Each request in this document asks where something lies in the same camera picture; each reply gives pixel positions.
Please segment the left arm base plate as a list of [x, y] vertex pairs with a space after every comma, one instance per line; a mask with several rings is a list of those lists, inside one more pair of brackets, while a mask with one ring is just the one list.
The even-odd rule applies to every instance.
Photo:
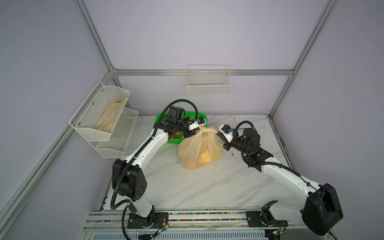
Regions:
[[139, 215], [130, 213], [127, 223], [128, 229], [159, 229], [169, 220], [169, 213], [153, 212], [148, 217], [140, 217]]

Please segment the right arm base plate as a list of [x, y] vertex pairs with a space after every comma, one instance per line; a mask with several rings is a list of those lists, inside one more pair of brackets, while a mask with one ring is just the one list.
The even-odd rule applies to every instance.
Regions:
[[248, 227], [261, 228], [261, 227], [287, 227], [287, 221], [275, 220], [271, 214], [265, 214], [263, 211], [247, 211], [246, 220]]

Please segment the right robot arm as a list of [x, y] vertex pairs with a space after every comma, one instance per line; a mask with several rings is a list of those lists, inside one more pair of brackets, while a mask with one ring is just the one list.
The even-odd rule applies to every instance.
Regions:
[[281, 222], [304, 224], [313, 233], [324, 236], [344, 217], [336, 189], [321, 185], [285, 166], [271, 153], [261, 148], [261, 137], [250, 121], [242, 121], [235, 128], [221, 125], [217, 134], [224, 141], [224, 149], [236, 149], [249, 168], [277, 180], [301, 203], [296, 206], [279, 205], [277, 200], [262, 206], [260, 224], [271, 227]]

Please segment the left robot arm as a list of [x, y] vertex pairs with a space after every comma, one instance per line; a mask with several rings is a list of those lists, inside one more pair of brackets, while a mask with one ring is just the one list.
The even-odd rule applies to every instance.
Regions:
[[185, 138], [196, 134], [199, 127], [206, 124], [203, 117], [199, 117], [198, 108], [186, 99], [171, 102], [162, 111], [146, 140], [124, 160], [117, 159], [113, 163], [112, 188], [113, 194], [110, 208], [117, 209], [124, 206], [121, 228], [126, 240], [130, 237], [126, 231], [125, 217], [142, 228], [150, 228], [155, 223], [155, 207], [145, 195], [147, 180], [145, 168], [158, 150], [176, 133], [182, 133]]

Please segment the banana print plastic bag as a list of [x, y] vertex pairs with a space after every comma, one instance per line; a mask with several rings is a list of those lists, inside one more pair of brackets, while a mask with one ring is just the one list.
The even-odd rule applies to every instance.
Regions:
[[179, 144], [178, 155], [184, 169], [204, 167], [222, 156], [224, 147], [218, 132], [214, 127], [201, 127], [194, 136]]

